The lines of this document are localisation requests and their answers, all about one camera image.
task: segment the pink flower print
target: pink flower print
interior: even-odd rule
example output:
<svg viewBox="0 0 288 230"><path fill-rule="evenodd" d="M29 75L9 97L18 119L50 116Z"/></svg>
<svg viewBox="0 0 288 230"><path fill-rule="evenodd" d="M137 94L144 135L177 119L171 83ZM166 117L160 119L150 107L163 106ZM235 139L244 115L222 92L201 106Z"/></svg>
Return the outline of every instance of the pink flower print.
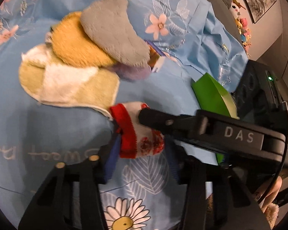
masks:
<svg viewBox="0 0 288 230"><path fill-rule="evenodd" d="M167 58L169 58L170 60L172 60L172 61L175 61L176 63L178 62L178 60L176 59L176 58L174 58L174 57L172 57L172 56L170 56L170 54L169 53L167 53L167 52L163 52L164 54L165 54L165 56L167 57Z"/></svg>
<svg viewBox="0 0 288 230"><path fill-rule="evenodd" d="M154 34L154 40L159 38L159 33L162 36L168 35L169 31L165 28L166 19L167 18L165 14L161 14L159 19L154 14L151 14L149 16L149 20L151 21L152 25L146 28L145 33Z"/></svg>
<svg viewBox="0 0 288 230"><path fill-rule="evenodd" d="M8 3L10 0L4 0L1 5L0 5L0 9L4 10L4 3Z"/></svg>
<svg viewBox="0 0 288 230"><path fill-rule="evenodd" d="M16 31L18 30L19 26L15 25L10 31L5 29L2 34L0 34L0 45L3 44L4 42L7 42L9 38L14 36Z"/></svg>

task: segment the gray fuzzy sock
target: gray fuzzy sock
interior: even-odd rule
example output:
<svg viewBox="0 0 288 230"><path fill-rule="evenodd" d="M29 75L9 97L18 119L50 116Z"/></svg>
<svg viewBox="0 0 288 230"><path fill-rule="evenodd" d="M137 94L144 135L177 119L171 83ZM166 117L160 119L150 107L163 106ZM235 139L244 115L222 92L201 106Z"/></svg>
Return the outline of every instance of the gray fuzzy sock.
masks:
<svg viewBox="0 0 288 230"><path fill-rule="evenodd" d="M127 15L127 0L99 0L83 10L80 21L91 40L115 60L144 67L149 47L137 36Z"/></svg>

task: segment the red trim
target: red trim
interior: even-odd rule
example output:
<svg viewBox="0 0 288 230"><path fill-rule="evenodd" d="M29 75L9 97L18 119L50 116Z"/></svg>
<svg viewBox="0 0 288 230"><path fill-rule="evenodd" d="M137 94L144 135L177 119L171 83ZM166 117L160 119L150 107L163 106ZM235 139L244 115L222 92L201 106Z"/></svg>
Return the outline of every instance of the red trim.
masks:
<svg viewBox="0 0 288 230"><path fill-rule="evenodd" d="M113 118L122 129L122 145L120 157L136 158L137 155L137 135L134 131L131 118L122 103L110 108Z"/></svg>

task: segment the wall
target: wall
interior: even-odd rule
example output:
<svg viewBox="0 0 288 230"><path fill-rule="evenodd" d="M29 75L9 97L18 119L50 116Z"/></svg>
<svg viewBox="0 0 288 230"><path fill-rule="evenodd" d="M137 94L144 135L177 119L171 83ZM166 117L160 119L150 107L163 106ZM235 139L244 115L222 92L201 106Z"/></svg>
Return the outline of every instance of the wall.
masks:
<svg viewBox="0 0 288 230"><path fill-rule="evenodd" d="M244 0L237 1L247 8ZM252 31L252 46L249 50L250 58L257 60L279 38L283 31L280 0L276 0L276 3L256 24L252 23L248 10L242 8L240 12L241 17L247 19L248 26Z"/></svg>
<svg viewBox="0 0 288 230"><path fill-rule="evenodd" d="M288 101L288 3L279 0L282 10L283 33L261 56L260 62L271 66L282 83L283 96Z"/></svg>

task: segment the red and white sock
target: red and white sock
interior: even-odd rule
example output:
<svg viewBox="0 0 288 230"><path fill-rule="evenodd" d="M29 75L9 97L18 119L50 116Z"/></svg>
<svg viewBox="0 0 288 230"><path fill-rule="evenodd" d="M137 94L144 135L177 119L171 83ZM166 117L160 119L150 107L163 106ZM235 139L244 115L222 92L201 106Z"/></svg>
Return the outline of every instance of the red and white sock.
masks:
<svg viewBox="0 0 288 230"><path fill-rule="evenodd" d="M163 135L160 131L139 123L141 109L149 108L142 102L119 103L110 108L113 118L121 129L122 144L120 157L137 158L155 155L164 149Z"/></svg>

